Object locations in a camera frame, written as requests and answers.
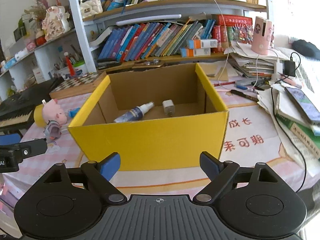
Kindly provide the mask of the pink plush pig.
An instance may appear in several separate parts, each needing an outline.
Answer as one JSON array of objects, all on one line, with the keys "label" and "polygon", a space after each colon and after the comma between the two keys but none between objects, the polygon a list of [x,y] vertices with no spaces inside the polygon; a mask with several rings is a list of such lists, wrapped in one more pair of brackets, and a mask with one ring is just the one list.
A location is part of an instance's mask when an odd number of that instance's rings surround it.
[{"label": "pink plush pig", "polygon": [[44,104],[42,109],[42,117],[44,122],[48,124],[50,121],[56,121],[59,125],[67,124],[67,115],[56,99],[52,99]]}]

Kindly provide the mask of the yellow tape roll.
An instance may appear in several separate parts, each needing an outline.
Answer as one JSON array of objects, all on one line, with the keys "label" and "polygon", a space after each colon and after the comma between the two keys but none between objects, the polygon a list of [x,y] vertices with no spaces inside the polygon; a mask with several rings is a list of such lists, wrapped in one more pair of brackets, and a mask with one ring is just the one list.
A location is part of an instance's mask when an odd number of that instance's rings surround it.
[{"label": "yellow tape roll", "polygon": [[35,107],[34,110],[34,122],[38,127],[45,128],[47,126],[47,123],[45,122],[43,116],[42,116],[42,110],[44,105],[38,105]]}]

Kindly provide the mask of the grey plush toy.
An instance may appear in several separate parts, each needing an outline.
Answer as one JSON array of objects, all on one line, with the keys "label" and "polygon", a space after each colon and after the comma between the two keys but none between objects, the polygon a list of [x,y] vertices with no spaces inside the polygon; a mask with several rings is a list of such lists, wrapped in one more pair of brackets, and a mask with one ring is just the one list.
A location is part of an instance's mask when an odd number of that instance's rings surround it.
[{"label": "grey plush toy", "polygon": [[61,125],[55,120],[49,121],[44,129],[44,135],[48,142],[59,139],[61,137]]}]

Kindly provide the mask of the pink checkered tablecloth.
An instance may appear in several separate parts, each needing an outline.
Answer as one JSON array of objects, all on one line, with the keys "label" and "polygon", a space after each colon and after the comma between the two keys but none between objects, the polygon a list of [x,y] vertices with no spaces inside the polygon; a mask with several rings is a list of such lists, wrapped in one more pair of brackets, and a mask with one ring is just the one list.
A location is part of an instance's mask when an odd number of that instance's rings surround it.
[{"label": "pink checkered tablecloth", "polygon": [[[222,99],[229,108],[229,123],[220,155],[249,167],[262,161],[272,167],[294,190],[309,189],[319,181],[319,167],[308,169],[297,164],[280,142],[270,115],[256,103],[225,92]],[[50,143],[46,154],[25,160],[16,173],[1,175],[1,198],[10,206],[54,163],[78,167],[87,158],[69,133]],[[175,170],[118,171],[111,182],[126,195],[194,194],[209,180],[197,167]]]}]

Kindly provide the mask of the blue crumpled wrapper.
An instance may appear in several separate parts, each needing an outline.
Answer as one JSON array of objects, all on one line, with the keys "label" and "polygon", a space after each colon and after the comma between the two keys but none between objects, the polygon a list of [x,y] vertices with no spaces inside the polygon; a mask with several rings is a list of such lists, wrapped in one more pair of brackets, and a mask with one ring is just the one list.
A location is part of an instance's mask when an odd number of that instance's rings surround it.
[{"label": "blue crumpled wrapper", "polygon": [[68,112],[67,112],[67,116],[69,118],[74,118],[76,116],[76,114],[80,111],[80,107],[78,108],[73,108],[73,109],[70,109]]}]

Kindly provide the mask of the white spray bottle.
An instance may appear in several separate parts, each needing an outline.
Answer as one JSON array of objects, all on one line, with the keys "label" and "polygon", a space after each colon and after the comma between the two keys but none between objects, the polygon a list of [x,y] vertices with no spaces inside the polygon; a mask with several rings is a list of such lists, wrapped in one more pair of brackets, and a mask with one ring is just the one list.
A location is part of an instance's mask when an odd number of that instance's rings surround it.
[{"label": "white spray bottle", "polygon": [[154,106],[155,104],[153,102],[149,102],[141,106],[136,106],[135,108],[132,108],[123,115],[114,119],[113,122],[123,123],[141,120],[144,117],[144,115],[148,113],[148,111],[151,110]]}]

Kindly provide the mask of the yellow cardboard box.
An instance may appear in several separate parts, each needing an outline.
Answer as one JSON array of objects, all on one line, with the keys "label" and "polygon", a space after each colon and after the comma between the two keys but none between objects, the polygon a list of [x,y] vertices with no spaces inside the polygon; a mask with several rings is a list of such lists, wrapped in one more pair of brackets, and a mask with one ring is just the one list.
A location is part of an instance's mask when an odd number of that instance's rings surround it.
[{"label": "yellow cardboard box", "polygon": [[[166,116],[162,102],[172,100]],[[153,102],[141,120],[115,123],[127,111]],[[101,161],[113,152],[122,171],[188,168],[200,153],[219,157],[229,111],[199,64],[106,76],[69,125],[87,159]]]}]

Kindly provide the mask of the white charger plug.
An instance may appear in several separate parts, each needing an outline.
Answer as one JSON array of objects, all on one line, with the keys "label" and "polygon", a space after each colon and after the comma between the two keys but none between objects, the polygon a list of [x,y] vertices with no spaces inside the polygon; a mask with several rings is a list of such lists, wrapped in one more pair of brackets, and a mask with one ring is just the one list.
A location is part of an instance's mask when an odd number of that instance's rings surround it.
[{"label": "white charger plug", "polygon": [[162,102],[163,110],[166,116],[173,116],[175,114],[175,105],[172,100],[164,100]]}]

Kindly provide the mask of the wooden chess board box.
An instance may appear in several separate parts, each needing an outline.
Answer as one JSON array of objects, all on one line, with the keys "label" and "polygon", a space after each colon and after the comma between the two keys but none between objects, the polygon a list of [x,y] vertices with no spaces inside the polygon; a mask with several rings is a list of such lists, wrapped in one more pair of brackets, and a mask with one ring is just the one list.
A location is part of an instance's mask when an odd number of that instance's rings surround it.
[{"label": "wooden chess board box", "polygon": [[105,78],[105,72],[86,74],[82,77],[63,81],[50,92],[52,99],[64,99],[82,94],[92,93]]}]

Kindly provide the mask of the white green lid jar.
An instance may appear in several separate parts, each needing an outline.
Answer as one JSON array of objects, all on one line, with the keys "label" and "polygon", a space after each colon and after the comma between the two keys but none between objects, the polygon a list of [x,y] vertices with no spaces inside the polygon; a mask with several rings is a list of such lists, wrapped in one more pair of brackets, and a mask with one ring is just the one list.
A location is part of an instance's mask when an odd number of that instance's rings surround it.
[{"label": "white green lid jar", "polygon": [[74,64],[73,68],[76,72],[76,75],[86,75],[88,73],[86,64],[84,62],[79,62],[78,64]]}]

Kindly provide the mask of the smartphone on books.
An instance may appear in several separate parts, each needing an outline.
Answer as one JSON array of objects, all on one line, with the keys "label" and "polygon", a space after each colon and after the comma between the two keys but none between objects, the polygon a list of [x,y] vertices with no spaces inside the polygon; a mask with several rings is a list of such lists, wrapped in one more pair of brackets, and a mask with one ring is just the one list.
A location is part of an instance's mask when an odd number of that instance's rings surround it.
[{"label": "smartphone on books", "polygon": [[286,94],[311,125],[319,125],[319,110],[299,88],[285,87]]}]

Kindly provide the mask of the black stapler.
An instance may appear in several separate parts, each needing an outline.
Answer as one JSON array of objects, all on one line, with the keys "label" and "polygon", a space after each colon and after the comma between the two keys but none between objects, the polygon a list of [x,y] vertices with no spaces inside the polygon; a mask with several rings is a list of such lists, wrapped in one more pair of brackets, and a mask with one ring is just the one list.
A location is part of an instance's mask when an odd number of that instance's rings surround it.
[{"label": "black stapler", "polygon": [[121,65],[121,62],[114,59],[99,59],[97,60],[98,68],[109,68]]}]

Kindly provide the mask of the black power adapter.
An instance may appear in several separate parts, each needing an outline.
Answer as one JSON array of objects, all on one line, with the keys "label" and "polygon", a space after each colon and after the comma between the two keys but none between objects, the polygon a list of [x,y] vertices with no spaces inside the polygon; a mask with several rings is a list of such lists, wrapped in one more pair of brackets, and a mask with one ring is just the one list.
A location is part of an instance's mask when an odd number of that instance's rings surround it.
[{"label": "black power adapter", "polygon": [[284,61],[284,75],[295,77],[296,76],[296,63],[293,60]]}]

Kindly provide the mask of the orange white box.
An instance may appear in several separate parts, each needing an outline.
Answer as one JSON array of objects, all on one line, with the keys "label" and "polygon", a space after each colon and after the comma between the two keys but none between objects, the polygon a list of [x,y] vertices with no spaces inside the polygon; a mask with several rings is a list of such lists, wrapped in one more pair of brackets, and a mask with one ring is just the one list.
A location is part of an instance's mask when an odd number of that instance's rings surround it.
[{"label": "orange white box", "polygon": [[217,48],[216,39],[202,39],[202,40],[189,40],[187,42],[189,49],[200,49],[200,48]]}]

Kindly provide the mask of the white quilted handbag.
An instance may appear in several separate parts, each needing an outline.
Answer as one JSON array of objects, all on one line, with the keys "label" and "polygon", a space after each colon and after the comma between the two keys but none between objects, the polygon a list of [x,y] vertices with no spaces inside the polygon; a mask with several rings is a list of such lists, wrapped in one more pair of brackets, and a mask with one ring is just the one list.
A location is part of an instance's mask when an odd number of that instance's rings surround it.
[{"label": "white quilted handbag", "polygon": [[82,19],[100,14],[103,12],[103,7],[100,0],[80,0],[80,12]]}]

